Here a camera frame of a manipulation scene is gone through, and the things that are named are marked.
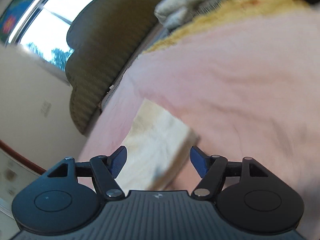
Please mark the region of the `cream white pants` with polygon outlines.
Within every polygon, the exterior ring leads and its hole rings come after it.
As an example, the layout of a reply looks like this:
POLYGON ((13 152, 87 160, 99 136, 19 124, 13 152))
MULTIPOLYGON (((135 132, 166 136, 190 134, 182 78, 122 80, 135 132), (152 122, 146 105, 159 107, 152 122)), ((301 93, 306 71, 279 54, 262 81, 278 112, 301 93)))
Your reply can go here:
POLYGON ((199 136, 179 118, 150 100, 143 100, 122 145, 127 161, 116 181, 131 190, 161 191, 176 177, 199 136))

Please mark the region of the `glass sliding wardrobe door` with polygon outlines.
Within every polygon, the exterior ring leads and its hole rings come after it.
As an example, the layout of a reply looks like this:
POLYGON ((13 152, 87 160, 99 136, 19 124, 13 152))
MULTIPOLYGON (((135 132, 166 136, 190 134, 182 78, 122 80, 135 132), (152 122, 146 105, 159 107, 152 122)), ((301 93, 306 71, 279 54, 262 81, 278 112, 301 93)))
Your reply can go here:
POLYGON ((11 205, 15 196, 39 175, 1 150, 0 153, 1 211, 13 218, 11 205))

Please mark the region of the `window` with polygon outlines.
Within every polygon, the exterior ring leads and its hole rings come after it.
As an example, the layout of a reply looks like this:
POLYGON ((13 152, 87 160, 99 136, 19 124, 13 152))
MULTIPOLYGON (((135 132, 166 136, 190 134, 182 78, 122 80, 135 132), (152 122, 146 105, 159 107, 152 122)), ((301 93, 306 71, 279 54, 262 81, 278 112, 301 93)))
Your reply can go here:
POLYGON ((93 0, 12 0, 1 15, 1 42, 26 51, 65 71, 73 53, 67 32, 93 0))

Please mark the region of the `green upholstered headboard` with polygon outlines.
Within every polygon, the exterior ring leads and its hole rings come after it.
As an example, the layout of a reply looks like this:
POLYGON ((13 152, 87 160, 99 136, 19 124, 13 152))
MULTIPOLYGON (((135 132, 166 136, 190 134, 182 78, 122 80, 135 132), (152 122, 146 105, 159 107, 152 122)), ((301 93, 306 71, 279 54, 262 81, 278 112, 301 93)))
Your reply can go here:
POLYGON ((85 134, 99 103, 158 20, 161 0, 93 0, 67 32, 74 51, 65 74, 72 86, 69 102, 76 129, 85 134))

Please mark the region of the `yellow patterned blanket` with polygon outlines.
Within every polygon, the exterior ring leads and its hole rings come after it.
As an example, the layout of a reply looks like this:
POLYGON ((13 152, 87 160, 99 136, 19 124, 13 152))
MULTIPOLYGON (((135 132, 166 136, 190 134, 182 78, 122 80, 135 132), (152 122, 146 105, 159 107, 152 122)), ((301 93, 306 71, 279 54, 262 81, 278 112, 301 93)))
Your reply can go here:
POLYGON ((196 16, 190 23, 179 27, 168 37, 156 42, 147 53, 169 48, 181 39, 258 16, 283 14, 294 10, 308 10, 310 8, 304 0, 225 0, 215 10, 201 16, 196 16))

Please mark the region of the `crumpled light cloth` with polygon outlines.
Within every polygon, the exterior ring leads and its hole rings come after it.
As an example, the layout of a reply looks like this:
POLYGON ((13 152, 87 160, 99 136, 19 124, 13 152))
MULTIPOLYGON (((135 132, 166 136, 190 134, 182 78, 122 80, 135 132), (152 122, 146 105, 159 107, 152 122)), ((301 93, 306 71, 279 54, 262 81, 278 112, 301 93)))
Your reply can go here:
POLYGON ((205 0, 162 0, 154 10, 159 23, 168 30, 184 25, 193 11, 205 0))

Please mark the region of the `brown wooden door frame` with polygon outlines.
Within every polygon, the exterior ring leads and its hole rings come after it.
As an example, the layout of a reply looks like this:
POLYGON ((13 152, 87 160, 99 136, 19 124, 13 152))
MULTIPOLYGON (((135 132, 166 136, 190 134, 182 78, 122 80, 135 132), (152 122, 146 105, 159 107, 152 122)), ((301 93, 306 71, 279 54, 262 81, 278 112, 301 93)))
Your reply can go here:
POLYGON ((0 140, 0 148, 9 156, 11 156, 13 159, 24 165, 25 167, 29 168, 30 170, 34 171, 37 174, 44 174, 46 170, 39 165, 36 165, 29 159, 25 158, 24 156, 20 155, 18 152, 13 150, 11 147, 9 147, 6 143, 0 140))

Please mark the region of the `white wall socket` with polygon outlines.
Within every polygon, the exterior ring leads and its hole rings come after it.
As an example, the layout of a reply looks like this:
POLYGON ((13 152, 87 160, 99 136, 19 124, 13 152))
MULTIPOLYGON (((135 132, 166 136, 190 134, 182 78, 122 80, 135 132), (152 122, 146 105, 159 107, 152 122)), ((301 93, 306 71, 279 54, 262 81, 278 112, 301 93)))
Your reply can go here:
POLYGON ((51 109, 51 106, 52 104, 47 101, 47 100, 44 100, 44 102, 42 103, 41 105, 41 114, 44 116, 44 117, 47 117, 48 114, 49 114, 49 111, 51 109))

